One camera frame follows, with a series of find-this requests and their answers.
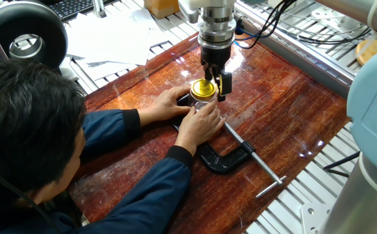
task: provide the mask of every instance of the wooden disc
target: wooden disc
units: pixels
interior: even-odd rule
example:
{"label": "wooden disc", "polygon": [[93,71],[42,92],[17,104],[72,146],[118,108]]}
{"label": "wooden disc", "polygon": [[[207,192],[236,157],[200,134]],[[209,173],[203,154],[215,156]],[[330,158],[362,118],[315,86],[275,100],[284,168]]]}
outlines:
{"label": "wooden disc", "polygon": [[[364,40],[359,45],[356,46],[356,54],[358,54],[363,47],[369,42],[370,40]],[[371,45],[369,45],[366,50],[360,54],[360,56],[357,58],[358,62],[363,66],[369,59],[371,59],[375,54],[377,54],[377,40],[374,40]]]}

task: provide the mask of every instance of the gold lid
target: gold lid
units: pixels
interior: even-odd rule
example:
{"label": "gold lid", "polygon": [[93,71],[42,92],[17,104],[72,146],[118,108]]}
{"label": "gold lid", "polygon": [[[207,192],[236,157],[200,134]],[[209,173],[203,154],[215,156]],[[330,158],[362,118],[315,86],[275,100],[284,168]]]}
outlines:
{"label": "gold lid", "polygon": [[215,95],[215,86],[206,79],[198,79],[191,86],[191,94],[200,100],[208,100]]}

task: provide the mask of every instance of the robot end effector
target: robot end effector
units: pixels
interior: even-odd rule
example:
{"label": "robot end effector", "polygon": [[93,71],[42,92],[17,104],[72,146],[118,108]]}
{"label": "robot end effector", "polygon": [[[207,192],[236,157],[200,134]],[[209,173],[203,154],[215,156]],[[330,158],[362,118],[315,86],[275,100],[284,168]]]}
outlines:
{"label": "robot end effector", "polygon": [[236,0],[179,0],[179,6],[190,21],[199,27],[201,65],[205,79],[212,79],[218,86],[218,101],[232,91],[232,74],[225,72],[230,58],[231,45],[235,41],[236,21],[233,7]]}

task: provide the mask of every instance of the table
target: table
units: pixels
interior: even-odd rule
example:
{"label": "table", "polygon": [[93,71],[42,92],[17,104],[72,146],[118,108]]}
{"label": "table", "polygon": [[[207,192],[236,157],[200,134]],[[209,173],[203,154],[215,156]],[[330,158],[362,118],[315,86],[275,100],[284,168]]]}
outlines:
{"label": "table", "polygon": [[[303,170],[348,121],[346,101],[261,44],[232,47],[226,70],[233,92],[219,103],[227,122],[257,149],[286,184]],[[197,34],[87,97],[89,111],[149,105],[163,90],[203,77]],[[82,166],[69,193],[94,222],[103,218],[173,145],[168,123],[152,125],[142,139]],[[211,140],[220,154],[237,143],[222,131]],[[213,174],[195,159],[187,195],[169,233],[242,233],[283,187],[260,199],[272,183],[252,159],[225,175]]]}

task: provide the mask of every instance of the man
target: man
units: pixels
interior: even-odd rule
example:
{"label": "man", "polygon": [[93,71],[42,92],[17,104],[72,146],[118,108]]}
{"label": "man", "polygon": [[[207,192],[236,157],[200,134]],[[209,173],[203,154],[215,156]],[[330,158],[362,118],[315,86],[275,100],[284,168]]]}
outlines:
{"label": "man", "polygon": [[[0,62],[0,233],[162,233],[190,182],[192,157],[224,124],[216,103],[202,110],[178,107],[188,88],[164,91],[149,107],[85,114],[71,81],[29,60]],[[186,114],[179,134],[159,161],[106,218],[75,228],[61,212],[46,221],[28,204],[52,200],[69,185],[80,156],[124,146],[141,127]]]}

